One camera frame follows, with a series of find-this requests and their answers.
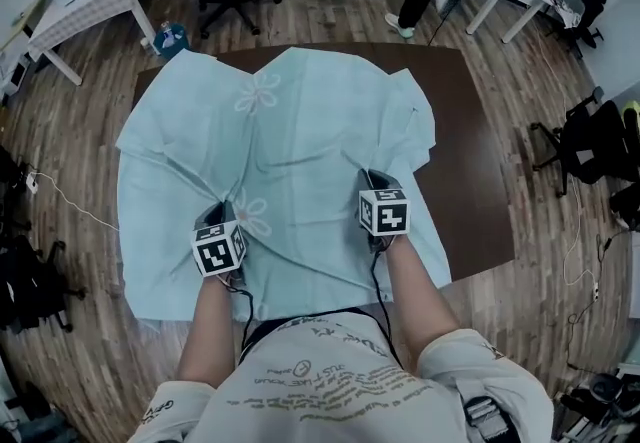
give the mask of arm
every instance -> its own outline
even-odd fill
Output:
[[[177,379],[217,388],[231,375],[234,366],[231,298],[218,278],[206,278],[198,295]]]
[[[409,351],[416,358],[436,338],[460,328],[406,235],[387,250],[393,299]]]
[[[542,385],[460,323],[435,287],[406,235],[387,250],[394,303],[418,374],[471,397],[492,397],[511,418],[523,443],[549,441],[553,405]],[[461,394],[462,402],[467,398]]]
[[[160,385],[129,443],[184,441],[234,364],[229,292],[217,278],[207,278],[200,288],[177,381]]]

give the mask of table leg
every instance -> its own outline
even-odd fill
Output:
[[[82,84],[82,77],[78,75],[75,71],[73,71],[67,63],[65,63],[60,56],[56,54],[53,50],[45,50],[43,52],[45,57],[51,61],[56,68],[58,68],[62,73],[64,73],[65,77],[67,77],[71,82],[73,82],[76,86]]]
[[[526,13],[523,14],[520,19],[507,31],[507,33],[502,37],[503,43],[509,43],[513,39],[513,37],[520,32],[529,20],[531,20],[534,15],[542,9],[544,6],[544,2],[542,0],[536,0],[529,9],[527,9]]]
[[[147,14],[144,12],[144,9],[142,9],[142,6],[140,5],[140,2],[138,2],[138,0],[133,0],[133,7],[131,8],[131,12],[136,19],[136,22],[138,22],[140,29],[142,29],[142,33],[149,40],[149,44],[151,45],[153,51],[156,53],[156,55],[160,55],[160,52],[158,52],[156,47],[153,45],[153,40],[156,39],[156,31],[153,30],[151,22],[147,18]]]
[[[484,3],[484,6],[482,6],[478,14],[475,16],[475,18],[471,21],[471,23],[467,27],[467,34],[473,34],[474,32],[476,32],[476,29],[484,21],[484,19],[487,17],[489,12],[493,9],[493,6],[495,6],[498,1],[499,0],[487,0]]]

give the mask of white t-shirt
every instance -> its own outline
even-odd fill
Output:
[[[217,390],[160,385],[129,441],[465,442],[460,391],[469,390],[492,397],[522,443],[551,438],[542,385],[476,331],[432,342],[417,374],[398,366],[370,317],[301,317],[261,340]]]

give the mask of floral pattern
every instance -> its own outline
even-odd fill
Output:
[[[267,211],[268,205],[264,198],[255,198],[247,203],[247,191],[244,187],[240,188],[238,195],[231,201],[236,219],[242,228],[247,230],[250,235],[260,235],[269,237],[271,235],[271,226],[267,224],[260,215]]]
[[[249,116],[253,116],[261,104],[265,107],[276,106],[278,98],[271,90],[278,87],[279,84],[280,75],[267,75],[264,72],[256,73],[241,91],[242,97],[234,106],[236,112],[247,111]]]

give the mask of black cable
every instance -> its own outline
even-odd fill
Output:
[[[431,43],[433,42],[434,39],[436,39],[436,35],[438,34],[438,31],[440,30],[440,27],[442,27],[444,25],[444,22],[447,21],[447,18],[449,18],[449,15],[451,14],[451,12],[458,6],[458,4],[460,3],[460,0],[458,0],[458,2],[456,2],[451,9],[449,9],[449,11],[447,11],[447,14],[444,15],[444,18],[442,19],[442,21],[438,24],[438,26],[436,27],[436,30],[433,31],[433,34],[431,35],[431,39],[429,40],[429,43],[427,43],[427,46],[430,47]]]
[[[618,233],[614,234],[612,237],[609,237],[605,242],[604,246],[602,245],[602,237],[600,236],[600,234],[598,233],[596,235],[596,249],[598,253],[598,281],[600,280],[602,276],[602,271],[604,270],[603,269],[604,257],[606,256],[607,251],[609,250],[609,247],[611,246],[612,242],[620,235],[624,233],[628,233],[630,231],[631,230],[627,230],[627,229],[619,231]],[[567,347],[565,349],[565,354],[567,357],[566,359],[567,367],[569,367],[572,370],[579,370],[581,372],[587,372],[589,374],[594,374],[594,375],[598,374],[598,372],[594,372],[593,370],[588,370],[586,368],[580,368],[579,366],[571,363],[569,361],[569,352],[571,348],[571,342],[573,341],[574,326],[580,323],[580,320],[582,320],[582,317],[584,316],[584,314],[587,313],[587,311],[589,311],[589,309],[595,304],[595,302],[596,300],[592,298],[591,302],[587,304],[587,306],[585,306],[585,308],[583,308],[583,310],[579,314],[572,313],[567,317],[567,324],[569,325],[570,332],[569,332],[569,340],[567,341]]]
[[[232,287],[226,281],[222,281],[222,283],[226,287],[227,291],[231,292],[232,294],[241,294],[245,296],[247,299],[249,299],[249,318],[247,319],[247,322],[244,325],[244,331],[242,332],[242,345],[240,347],[240,349],[244,350],[244,344],[247,342],[247,334],[249,332],[249,326],[253,321],[253,295],[251,295],[251,292],[247,290],[242,290],[241,288]]]
[[[376,278],[376,263],[378,262],[378,258],[380,258],[380,255],[383,253],[383,251],[386,251],[389,248],[389,245],[387,247],[385,247],[384,249],[378,249],[375,253],[375,255],[373,255],[373,262],[371,263],[371,277],[373,278],[373,284],[376,287],[376,297],[378,298],[378,303],[380,304],[380,307],[382,308],[382,313],[384,313],[384,320],[387,323],[387,338],[389,339],[389,343],[392,344],[392,340],[391,340],[391,321],[389,320],[389,314],[387,313],[387,308],[384,305],[384,302],[382,301],[382,294],[380,292],[380,284],[378,283],[378,278]]]

